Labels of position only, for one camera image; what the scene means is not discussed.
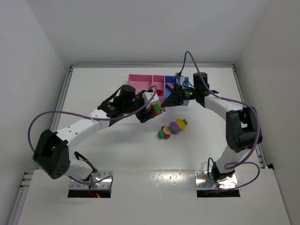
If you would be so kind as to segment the red green lego block cluster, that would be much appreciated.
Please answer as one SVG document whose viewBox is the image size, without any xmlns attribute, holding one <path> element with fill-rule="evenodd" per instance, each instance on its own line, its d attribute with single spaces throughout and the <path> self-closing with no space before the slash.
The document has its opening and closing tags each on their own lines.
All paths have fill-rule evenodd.
<svg viewBox="0 0 300 225">
<path fill-rule="evenodd" d="M 163 112 L 165 112 L 165 108 L 162 106 L 161 102 L 151 104 L 147 110 L 146 110 L 146 115 L 151 115 L 153 117 L 156 117 L 158 115 L 161 115 Z"/>
</svg>

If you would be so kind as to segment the red lego brick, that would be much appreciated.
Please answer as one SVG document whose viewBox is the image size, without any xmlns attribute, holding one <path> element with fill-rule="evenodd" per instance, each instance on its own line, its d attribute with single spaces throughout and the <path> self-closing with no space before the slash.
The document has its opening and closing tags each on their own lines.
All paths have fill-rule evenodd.
<svg viewBox="0 0 300 225">
<path fill-rule="evenodd" d="M 158 89 L 158 90 L 157 90 L 157 95 L 158 95 L 159 97 L 163 96 L 163 90 Z"/>
</svg>

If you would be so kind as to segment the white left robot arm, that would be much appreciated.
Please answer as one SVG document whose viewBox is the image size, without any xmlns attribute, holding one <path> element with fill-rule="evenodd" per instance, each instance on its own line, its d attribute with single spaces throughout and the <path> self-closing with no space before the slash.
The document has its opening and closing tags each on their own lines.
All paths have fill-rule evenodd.
<svg viewBox="0 0 300 225">
<path fill-rule="evenodd" d="M 81 153 L 77 145 L 96 132 L 111 127 L 116 122 L 135 115 L 144 123 L 154 118 L 151 107 L 158 99 L 157 87 L 136 93 L 130 85 L 122 85 L 89 115 L 70 112 L 79 121 L 56 131 L 42 132 L 34 150 L 33 160 L 50 176 L 58 179 L 65 175 L 81 184 L 96 184 L 97 168 Z"/>
</svg>

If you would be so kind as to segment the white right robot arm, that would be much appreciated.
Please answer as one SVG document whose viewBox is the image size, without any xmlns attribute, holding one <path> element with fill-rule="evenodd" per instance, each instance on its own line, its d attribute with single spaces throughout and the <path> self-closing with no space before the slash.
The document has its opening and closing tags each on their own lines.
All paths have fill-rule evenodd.
<svg viewBox="0 0 300 225">
<path fill-rule="evenodd" d="M 256 109 L 240 101 L 223 98 L 211 90 L 205 72 L 194 73 L 193 85 L 175 84 L 163 107 L 180 106 L 184 101 L 195 100 L 225 120 L 227 146 L 221 157 L 213 163 L 214 181 L 232 176 L 235 168 L 247 162 L 256 145 L 262 142 L 262 132 Z"/>
</svg>

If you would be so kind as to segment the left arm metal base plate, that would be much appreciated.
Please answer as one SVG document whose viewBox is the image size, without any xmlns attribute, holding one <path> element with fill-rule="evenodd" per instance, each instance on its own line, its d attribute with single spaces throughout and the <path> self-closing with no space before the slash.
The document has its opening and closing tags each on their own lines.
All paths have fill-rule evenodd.
<svg viewBox="0 0 300 225">
<path fill-rule="evenodd" d="M 70 190 L 110 190 L 113 183 L 113 171 L 98 171 L 93 173 L 87 181 L 71 180 Z"/>
</svg>

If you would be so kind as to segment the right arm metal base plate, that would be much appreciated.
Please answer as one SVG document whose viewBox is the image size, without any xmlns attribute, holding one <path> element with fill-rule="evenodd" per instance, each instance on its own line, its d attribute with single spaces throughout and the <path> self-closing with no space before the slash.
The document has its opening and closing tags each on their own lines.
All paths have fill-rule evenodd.
<svg viewBox="0 0 300 225">
<path fill-rule="evenodd" d="M 227 176 L 226 178 L 217 181 L 214 181 L 209 177 L 212 177 L 211 171 L 209 171 L 209 175 L 207 171 L 195 171 L 196 189 L 199 191 L 227 190 L 238 186 L 238 180 L 235 173 L 233 173 L 232 176 Z"/>
</svg>

